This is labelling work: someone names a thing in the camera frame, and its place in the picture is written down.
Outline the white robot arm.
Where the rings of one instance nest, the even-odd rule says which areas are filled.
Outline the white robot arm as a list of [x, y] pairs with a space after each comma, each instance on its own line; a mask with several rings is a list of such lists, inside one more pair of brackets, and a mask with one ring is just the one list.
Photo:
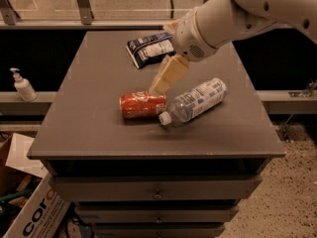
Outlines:
[[163, 95], [192, 62], [213, 56], [223, 45], [288, 25], [317, 43], [317, 0], [208, 0], [164, 25], [172, 33], [174, 57], [165, 57], [150, 86]]

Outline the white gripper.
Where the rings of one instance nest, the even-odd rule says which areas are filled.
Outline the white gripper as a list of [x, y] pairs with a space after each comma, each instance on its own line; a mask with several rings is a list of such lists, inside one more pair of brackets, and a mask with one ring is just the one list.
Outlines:
[[173, 47], [177, 54], [166, 56], [162, 60], [150, 86], [150, 95], [164, 95], [188, 72], [189, 61], [205, 60], [218, 51], [201, 36], [197, 25], [197, 11], [198, 8], [195, 7], [179, 20], [172, 20], [162, 26], [166, 32], [173, 34]]

